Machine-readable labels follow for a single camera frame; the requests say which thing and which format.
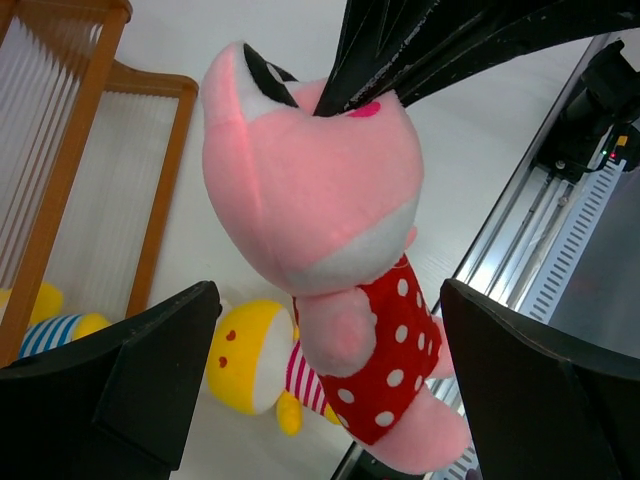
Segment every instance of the stuffed animal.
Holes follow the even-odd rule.
[[[322,385],[307,365],[297,328],[287,310],[271,300],[231,309],[218,320],[205,376],[213,395],[246,415],[276,405],[283,432],[302,428],[302,407],[339,424]]]
[[[206,187],[242,255],[294,297],[302,349],[342,425],[392,468],[437,470],[470,433],[424,382],[453,367],[404,253],[418,136],[394,92],[314,116],[325,82],[299,83],[245,43],[225,48],[201,88]]]
[[[4,310],[9,303],[11,290],[0,289],[0,319],[4,315]],[[62,310],[64,296],[62,292],[49,283],[40,285],[36,301],[33,305],[29,325],[43,322],[47,318],[58,315]]]
[[[107,328],[109,321],[98,313],[61,315],[32,325],[24,336],[18,358],[61,347]]]

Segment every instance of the pink and white striped shirt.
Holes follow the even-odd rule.
[[[320,384],[320,378],[302,356],[300,341],[297,341],[287,366],[286,390],[302,405],[320,415],[325,414],[327,399]]]

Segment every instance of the red heart cheek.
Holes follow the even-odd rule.
[[[355,118],[373,117],[380,111],[380,108],[380,102],[371,102],[364,107],[360,107],[359,109],[349,113],[349,116]]]

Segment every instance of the wooden frame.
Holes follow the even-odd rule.
[[[147,307],[198,86],[187,77],[141,72],[114,60],[131,14],[127,0],[0,0],[0,40],[11,19],[18,16],[47,51],[80,81],[0,324],[0,368],[17,357],[103,92],[178,99],[126,314],[131,316]],[[101,25],[92,53],[85,55],[80,66],[77,62],[69,64],[64,53],[68,47],[41,27],[48,21],[76,17]],[[88,36],[81,39],[87,44],[89,41]]]

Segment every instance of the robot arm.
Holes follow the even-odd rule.
[[[340,114],[389,90],[409,106],[515,57],[637,27],[639,0],[348,0],[315,114]]]

